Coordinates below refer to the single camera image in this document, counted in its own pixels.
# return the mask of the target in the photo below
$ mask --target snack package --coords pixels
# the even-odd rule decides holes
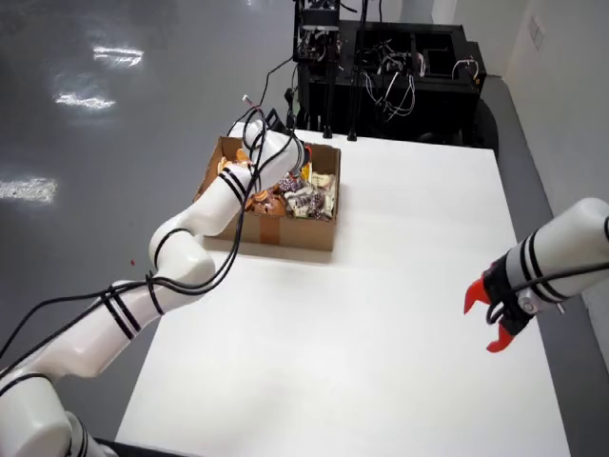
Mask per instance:
[[[288,173],[279,181],[278,186],[281,192],[296,192],[306,186],[306,181],[301,177],[295,178]]]
[[[287,215],[287,205],[284,197],[268,190],[258,192],[247,200],[246,209],[254,214],[268,214],[283,217]]]
[[[301,168],[301,178],[308,184],[311,184],[311,176],[313,175],[313,164],[309,162]]]
[[[312,187],[305,187],[296,192],[286,192],[284,197],[287,207],[294,217],[307,218],[311,203]]]
[[[334,181],[333,174],[320,174],[313,171],[311,174],[311,184],[316,188],[328,189],[332,181]]]
[[[325,191],[323,213],[326,217],[331,218],[334,212],[334,204],[336,202],[336,179],[332,176],[329,188]]]

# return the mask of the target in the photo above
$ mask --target cardboard box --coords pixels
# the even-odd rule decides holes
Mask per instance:
[[[318,221],[246,212],[241,236],[242,242],[316,250],[332,250],[334,248],[334,233],[338,222],[341,190],[341,150],[325,145],[309,146],[311,146],[312,151],[313,171],[336,176],[336,202],[332,219],[330,221]],[[218,140],[216,149],[209,160],[209,165],[207,165],[206,177],[195,195],[195,200],[218,176],[218,163],[222,157],[226,157],[231,162],[235,161],[237,149],[241,147],[242,140],[240,138],[221,137]],[[238,218],[239,215],[235,215],[225,230],[216,238],[233,240]]]

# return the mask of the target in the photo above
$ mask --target glossy floor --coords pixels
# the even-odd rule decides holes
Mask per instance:
[[[401,18],[423,21],[430,5],[405,0]],[[190,202],[215,140],[245,110],[241,97],[259,98],[268,70],[290,55],[292,8],[288,0],[0,5],[0,335],[40,300],[144,276],[150,235]],[[292,68],[271,77],[268,107],[284,111]],[[487,80],[483,97],[500,125],[500,169],[521,238],[551,213],[505,85]],[[82,308],[42,313],[4,362]],[[573,455],[595,455],[588,451],[608,447],[609,382],[585,310],[574,309],[577,322],[549,317],[541,330]],[[59,384],[65,407],[95,435],[114,437],[154,329],[98,378]]]

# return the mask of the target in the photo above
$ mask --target robotic arm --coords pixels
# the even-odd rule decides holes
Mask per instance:
[[[489,306],[499,339],[487,349],[500,352],[538,312],[563,312],[561,302],[607,277],[609,205],[586,198],[496,260],[467,290],[465,313],[477,301]]]
[[[251,162],[260,159],[258,190],[272,187],[309,160],[299,140],[270,129],[264,147],[256,148],[262,122],[247,124],[244,136]],[[214,275],[213,260],[197,238],[226,227],[247,199],[251,180],[250,169],[226,167],[195,203],[155,231],[149,245],[150,259],[158,268],[155,277],[194,286]],[[107,298],[104,307],[93,310],[12,371],[0,372],[0,457],[63,456],[68,446],[71,455],[79,457],[106,455],[80,421],[64,412],[51,382],[69,374],[97,376],[142,328],[198,299],[161,285],[149,287]]]

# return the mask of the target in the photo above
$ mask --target white table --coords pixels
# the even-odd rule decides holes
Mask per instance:
[[[490,354],[485,306],[463,316],[466,288],[516,242],[493,152],[298,135],[343,150],[334,252],[245,246],[221,287],[163,318],[117,441],[206,457],[569,455],[537,322]]]

